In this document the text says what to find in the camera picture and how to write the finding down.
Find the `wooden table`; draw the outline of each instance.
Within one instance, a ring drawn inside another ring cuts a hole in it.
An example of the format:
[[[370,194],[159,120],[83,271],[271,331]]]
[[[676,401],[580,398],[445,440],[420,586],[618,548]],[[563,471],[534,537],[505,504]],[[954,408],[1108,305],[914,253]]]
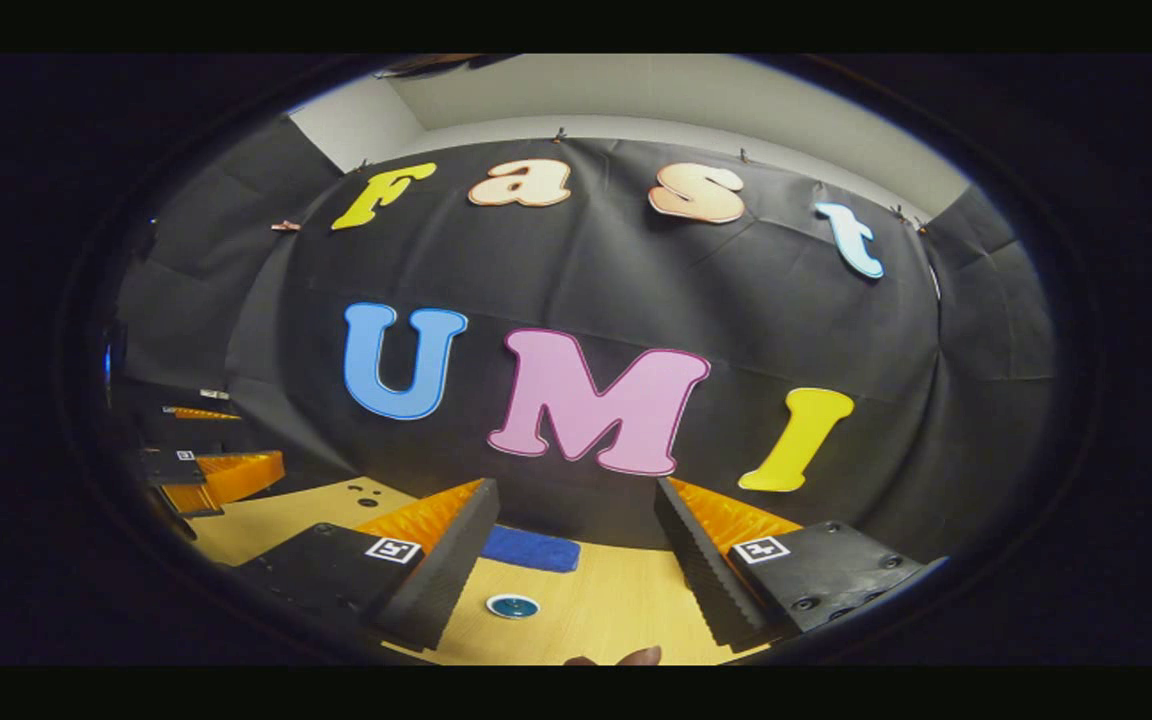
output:
[[[378,505],[358,505],[365,498]],[[198,535],[196,547],[210,560],[242,564],[314,523],[353,528],[415,500],[357,478],[227,505],[225,515],[189,524]],[[584,541],[579,546],[573,573],[480,558],[437,651],[387,647],[440,665],[561,665],[576,655],[613,665],[653,644],[662,647],[661,665],[717,665],[763,651],[733,653],[713,642],[672,552]],[[540,612],[522,620],[498,617],[486,601],[501,593],[530,597]]]

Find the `blue bottle cap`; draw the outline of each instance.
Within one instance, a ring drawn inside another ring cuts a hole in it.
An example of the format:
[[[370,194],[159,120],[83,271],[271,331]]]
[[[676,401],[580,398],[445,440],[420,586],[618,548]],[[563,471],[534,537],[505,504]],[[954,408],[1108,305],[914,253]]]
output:
[[[488,611],[492,611],[493,615],[500,617],[521,620],[535,615],[536,612],[540,612],[540,605],[531,600],[530,597],[521,594],[498,594],[490,597]]]

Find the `yellow letter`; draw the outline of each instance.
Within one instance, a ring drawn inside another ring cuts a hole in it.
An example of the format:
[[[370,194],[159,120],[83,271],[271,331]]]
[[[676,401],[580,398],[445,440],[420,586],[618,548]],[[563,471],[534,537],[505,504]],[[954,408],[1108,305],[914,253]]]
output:
[[[733,192],[745,183],[732,170],[677,162],[660,168],[657,182],[664,187],[647,191],[647,200],[657,213],[707,223],[729,223],[745,214],[745,203]]]
[[[851,415],[855,407],[842,393],[806,387],[791,389],[785,396],[785,404],[790,409],[790,424],[758,470],[741,475],[736,484],[742,488],[791,492],[803,487],[808,462],[820,450],[833,425]]]
[[[563,188],[573,169],[559,160],[515,160],[488,170],[492,179],[470,188],[475,205],[508,205],[517,202],[531,209],[558,205],[571,197]]]
[[[338,232],[342,228],[356,228],[358,225],[370,223],[376,218],[376,203],[379,202],[381,209],[388,206],[391,202],[407,190],[414,179],[427,179],[438,169],[433,162],[424,165],[412,165],[411,168],[399,168],[388,173],[376,174],[367,181],[367,187],[362,190],[362,195],[346,211],[338,221],[332,223],[332,229]]]

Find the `light blue letter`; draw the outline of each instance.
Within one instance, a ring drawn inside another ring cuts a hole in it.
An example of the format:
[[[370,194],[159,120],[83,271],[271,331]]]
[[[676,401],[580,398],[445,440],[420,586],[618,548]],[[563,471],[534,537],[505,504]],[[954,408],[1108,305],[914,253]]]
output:
[[[394,392],[380,382],[380,346],[385,328],[396,319],[397,313],[388,305],[356,302],[346,308],[349,334],[344,341],[344,384],[358,406],[372,414],[394,420],[418,420],[444,401],[452,339],[465,332],[470,323],[464,314],[450,310],[432,306],[416,310],[411,325],[420,333],[420,344],[416,347],[412,384],[403,392]]]
[[[829,219],[833,242],[838,245],[838,251],[842,252],[842,259],[865,276],[881,278],[882,264],[870,258],[865,251],[864,240],[873,241],[874,232],[856,220],[856,215],[846,205],[838,205],[836,202],[817,202],[814,209],[817,213]]]

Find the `pink letter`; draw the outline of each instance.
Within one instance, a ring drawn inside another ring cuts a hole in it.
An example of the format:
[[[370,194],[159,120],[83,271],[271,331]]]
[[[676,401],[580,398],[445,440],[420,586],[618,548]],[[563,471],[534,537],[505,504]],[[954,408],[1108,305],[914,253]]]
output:
[[[540,439],[540,419],[550,410],[550,425],[567,460],[581,460],[620,424],[616,441],[599,452],[599,465],[619,473],[672,473],[673,437],[691,388],[708,377],[708,361],[677,350],[649,350],[599,393],[570,334],[521,329],[503,342],[518,356],[518,367],[503,429],[488,435],[490,446],[513,455],[544,455],[550,446]]]

